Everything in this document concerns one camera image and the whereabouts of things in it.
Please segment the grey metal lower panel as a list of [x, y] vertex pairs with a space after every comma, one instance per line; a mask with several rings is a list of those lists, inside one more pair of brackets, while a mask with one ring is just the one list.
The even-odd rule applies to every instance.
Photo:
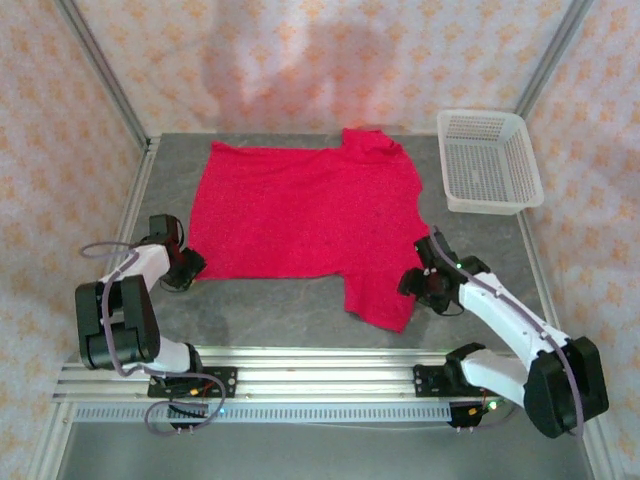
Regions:
[[158, 438], [140, 424], [76, 424], [58, 480], [595, 480], [581, 445], [521, 417], [457, 434], [219, 424]]

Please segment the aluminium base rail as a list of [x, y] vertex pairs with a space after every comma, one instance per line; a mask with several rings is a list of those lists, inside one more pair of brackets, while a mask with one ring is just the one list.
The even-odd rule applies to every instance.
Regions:
[[[440, 366], [445, 355], [419, 349], [198, 348], [205, 366], [238, 369], [238, 403], [409, 402], [413, 367]], [[148, 402], [149, 377], [122, 378], [110, 370], [63, 365], [53, 399], [58, 402]]]

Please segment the red t-shirt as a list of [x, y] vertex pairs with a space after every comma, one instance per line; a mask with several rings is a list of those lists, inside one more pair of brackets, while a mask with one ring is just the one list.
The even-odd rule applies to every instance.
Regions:
[[428, 231], [421, 191], [413, 161], [381, 131], [346, 129], [322, 149], [214, 142], [188, 244], [205, 280], [340, 276], [347, 312], [398, 333], [414, 309], [398, 285]]

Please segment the aluminium frame post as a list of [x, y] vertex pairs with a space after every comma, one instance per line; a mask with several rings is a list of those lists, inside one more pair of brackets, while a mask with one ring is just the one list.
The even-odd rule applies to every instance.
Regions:
[[76, 36], [84, 54], [96, 72], [99, 80], [106, 89], [107, 94], [114, 102], [122, 120], [135, 143], [146, 150], [150, 143], [150, 137], [146, 133], [141, 121], [135, 113], [121, 83], [100, 47], [88, 21], [82, 14], [76, 0], [53, 0], [64, 20], [69, 25], [71, 32]]
[[533, 75], [520, 96], [514, 113], [526, 119], [582, 25], [594, 0], [571, 0]]

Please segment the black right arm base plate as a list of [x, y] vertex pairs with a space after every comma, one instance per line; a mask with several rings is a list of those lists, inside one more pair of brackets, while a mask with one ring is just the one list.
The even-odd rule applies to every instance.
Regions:
[[417, 398], [479, 401], [484, 395], [489, 398], [499, 397], [491, 390], [469, 384], [462, 379], [454, 367], [447, 364], [415, 365], [413, 367], [413, 386]]

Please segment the aluminium table side rail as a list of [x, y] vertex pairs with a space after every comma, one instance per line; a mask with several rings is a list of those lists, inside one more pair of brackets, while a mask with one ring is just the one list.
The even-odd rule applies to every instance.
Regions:
[[539, 253], [539, 249], [533, 235], [533, 230], [529, 218], [525, 211], [519, 212], [516, 217], [531, 265], [534, 281], [541, 301], [545, 319], [553, 327], [561, 330], [562, 325], [558, 317], [554, 301], [552, 299], [551, 289], [549, 287], [549, 283], [547, 281], [542, 264], [542, 256]]
[[161, 249], [130, 245], [159, 143], [158, 137], [150, 139], [125, 203], [117, 239], [103, 243], [109, 250], [91, 254], [89, 250], [99, 247], [99, 242], [80, 250], [85, 258], [106, 259], [112, 269], [75, 290], [80, 357], [90, 369], [112, 369], [129, 376], [153, 362], [160, 351], [149, 291], [159, 279], [157, 268], [164, 264]]

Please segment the white orange patterned curtain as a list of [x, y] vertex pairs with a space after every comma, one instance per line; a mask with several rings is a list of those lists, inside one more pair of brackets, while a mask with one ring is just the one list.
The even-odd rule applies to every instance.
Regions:
[[[77, 0], [146, 133], [424, 132], [513, 110], [571, 0]], [[592, 334], [640, 480], [640, 0], [594, 0], [527, 118], [563, 324]], [[0, 0], [0, 480], [26, 480], [141, 155], [54, 0]]]

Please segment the black base electronics box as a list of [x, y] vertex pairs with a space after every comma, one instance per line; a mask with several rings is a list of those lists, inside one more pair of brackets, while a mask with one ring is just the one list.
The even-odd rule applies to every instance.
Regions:
[[449, 405], [447, 424], [457, 432], [486, 431], [507, 423], [516, 413], [517, 406], [506, 400], [485, 402], [456, 402]]
[[167, 407], [169, 425], [175, 430], [201, 429], [203, 423], [209, 417], [209, 408], [206, 404], [186, 404], [170, 402]]

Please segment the white perforated plastic basket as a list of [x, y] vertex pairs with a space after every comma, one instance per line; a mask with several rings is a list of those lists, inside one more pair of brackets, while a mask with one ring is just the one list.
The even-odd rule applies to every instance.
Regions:
[[544, 202], [523, 118], [508, 112], [447, 109], [437, 114], [447, 207], [452, 212], [515, 215]]

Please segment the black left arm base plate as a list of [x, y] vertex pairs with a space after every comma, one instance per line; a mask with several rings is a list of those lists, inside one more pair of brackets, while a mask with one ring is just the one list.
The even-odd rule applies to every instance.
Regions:
[[238, 369], [231, 366], [205, 366], [196, 377], [186, 377], [184, 374], [168, 378], [151, 377], [147, 396], [158, 399], [220, 398], [220, 385], [209, 377], [215, 377], [223, 384], [228, 398], [235, 397]]

